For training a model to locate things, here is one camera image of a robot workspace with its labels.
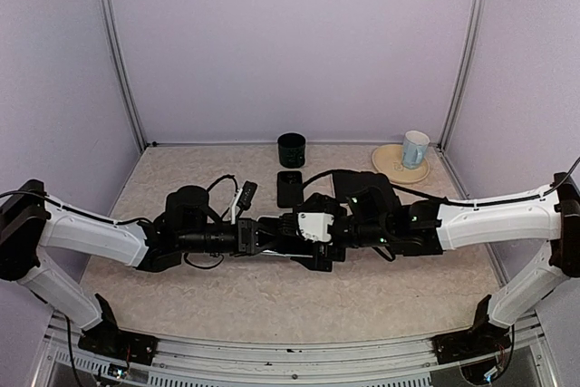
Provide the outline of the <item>black phone case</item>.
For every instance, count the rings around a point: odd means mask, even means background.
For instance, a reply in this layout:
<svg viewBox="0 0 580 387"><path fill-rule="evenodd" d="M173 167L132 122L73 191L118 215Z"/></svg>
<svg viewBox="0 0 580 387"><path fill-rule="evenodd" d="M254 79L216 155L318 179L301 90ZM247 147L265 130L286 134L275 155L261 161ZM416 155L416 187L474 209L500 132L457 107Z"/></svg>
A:
<svg viewBox="0 0 580 387"><path fill-rule="evenodd" d="M303 174L299 170L277 173L276 204L279 208L293 208L304 202Z"/></svg>

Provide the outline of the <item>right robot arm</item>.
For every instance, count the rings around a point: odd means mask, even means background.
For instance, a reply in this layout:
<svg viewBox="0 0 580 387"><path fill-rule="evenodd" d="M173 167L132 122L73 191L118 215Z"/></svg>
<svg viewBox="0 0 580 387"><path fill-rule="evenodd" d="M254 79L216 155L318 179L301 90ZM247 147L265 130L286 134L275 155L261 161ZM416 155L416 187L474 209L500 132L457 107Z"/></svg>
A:
<svg viewBox="0 0 580 387"><path fill-rule="evenodd" d="M369 186L348 196L349 206L314 195L286 219L284 235L312 246L311 269L331 264L330 251L371 247L396 256L432 256L480 244L540 239L529 263L506 285L478 303L464 347L484 353L528 309L559 285L579 276L579 189L556 173L549 185L528 192L472 201L421 194L403 206L395 187Z"/></svg>

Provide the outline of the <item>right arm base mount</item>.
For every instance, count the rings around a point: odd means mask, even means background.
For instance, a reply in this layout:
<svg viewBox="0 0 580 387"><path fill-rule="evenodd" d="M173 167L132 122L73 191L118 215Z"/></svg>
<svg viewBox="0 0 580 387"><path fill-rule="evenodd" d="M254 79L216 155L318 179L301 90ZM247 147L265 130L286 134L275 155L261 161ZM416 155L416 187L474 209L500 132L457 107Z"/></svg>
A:
<svg viewBox="0 0 580 387"><path fill-rule="evenodd" d="M461 330L448 334L438 334L432 338L434 353L439 365L495 353L512 344L508 330L499 333L480 334Z"/></svg>

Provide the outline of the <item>light blue phone case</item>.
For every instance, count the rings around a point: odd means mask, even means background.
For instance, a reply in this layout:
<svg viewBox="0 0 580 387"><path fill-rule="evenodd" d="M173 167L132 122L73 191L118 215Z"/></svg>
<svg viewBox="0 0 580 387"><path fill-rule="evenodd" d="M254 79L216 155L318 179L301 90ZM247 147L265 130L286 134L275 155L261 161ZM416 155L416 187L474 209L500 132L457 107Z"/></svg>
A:
<svg viewBox="0 0 580 387"><path fill-rule="evenodd" d="M292 257L293 254L278 252L273 249L266 249L256 253L256 256L280 256L280 257Z"/></svg>

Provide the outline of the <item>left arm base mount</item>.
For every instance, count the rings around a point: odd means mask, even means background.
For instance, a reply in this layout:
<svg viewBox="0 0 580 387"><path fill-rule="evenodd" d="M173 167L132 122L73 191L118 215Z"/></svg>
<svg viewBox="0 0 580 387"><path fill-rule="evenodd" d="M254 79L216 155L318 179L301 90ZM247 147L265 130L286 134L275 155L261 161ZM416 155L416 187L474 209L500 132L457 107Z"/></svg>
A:
<svg viewBox="0 0 580 387"><path fill-rule="evenodd" d="M82 334L78 347L126 363L151 366L156 355L159 339L148 334L119 330L100 334Z"/></svg>

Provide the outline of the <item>pink phone case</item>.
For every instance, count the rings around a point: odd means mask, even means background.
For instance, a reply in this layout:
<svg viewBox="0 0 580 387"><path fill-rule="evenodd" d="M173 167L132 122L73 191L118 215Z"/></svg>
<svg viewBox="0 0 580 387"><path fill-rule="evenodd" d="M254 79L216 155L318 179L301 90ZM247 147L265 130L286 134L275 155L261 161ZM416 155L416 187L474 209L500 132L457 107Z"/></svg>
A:
<svg viewBox="0 0 580 387"><path fill-rule="evenodd" d="M363 189L361 174L358 171L336 171L332 175L334 197L340 203L346 203L347 198Z"/></svg>

